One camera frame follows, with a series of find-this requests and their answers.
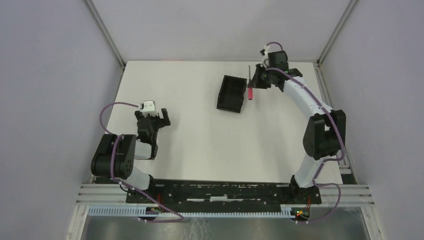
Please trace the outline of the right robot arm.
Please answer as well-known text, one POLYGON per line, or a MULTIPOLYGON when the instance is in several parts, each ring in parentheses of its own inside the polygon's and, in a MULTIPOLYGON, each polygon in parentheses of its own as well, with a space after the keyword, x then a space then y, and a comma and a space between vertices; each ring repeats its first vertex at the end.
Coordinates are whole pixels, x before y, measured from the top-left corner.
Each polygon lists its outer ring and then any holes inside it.
POLYGON ((319 100, 296 68, 289 68, 284 50, 270 52, 264 47, 262 60, 256 64, 253 77, 247 84, 248 99, 253 99, 254 89, 277 87, 289 96, 301 110, 308 122, 302 138, 305 156, 298 171, 293 175, 289 199, 302 204, 309 198, 309 191, 316 184, 324 164, 338 161, 338 152, 345 154, 346 114, 334 110, 319 100))

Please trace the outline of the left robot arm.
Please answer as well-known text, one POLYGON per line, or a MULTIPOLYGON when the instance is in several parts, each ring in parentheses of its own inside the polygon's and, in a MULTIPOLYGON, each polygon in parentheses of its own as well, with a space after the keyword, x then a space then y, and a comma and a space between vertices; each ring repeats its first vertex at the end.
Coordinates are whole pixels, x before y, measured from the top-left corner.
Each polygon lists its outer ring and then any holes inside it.
POLYGON ((170 126, 166 108, 158 112, 137 110, 137 134, 104 134, 90 164, 93 176, 116 180, 130 189, 139 189, 145 204, 153 203, 157 190, 150 186, 153 177, 135 168, 135 160, 154 160, 158 152, 159 129, 170 126))

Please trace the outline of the red handled screwdriver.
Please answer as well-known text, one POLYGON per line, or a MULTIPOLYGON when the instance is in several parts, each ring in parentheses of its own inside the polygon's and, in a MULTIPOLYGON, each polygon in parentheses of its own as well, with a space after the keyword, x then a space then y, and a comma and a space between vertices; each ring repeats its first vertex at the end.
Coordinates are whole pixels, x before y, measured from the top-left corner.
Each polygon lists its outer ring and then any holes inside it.
POLYGON ((252 82, 252 72, 251 65, 248 66, 248 83, 247 83, 247 97, 248 100, 253 99, 253 82, 252 82))

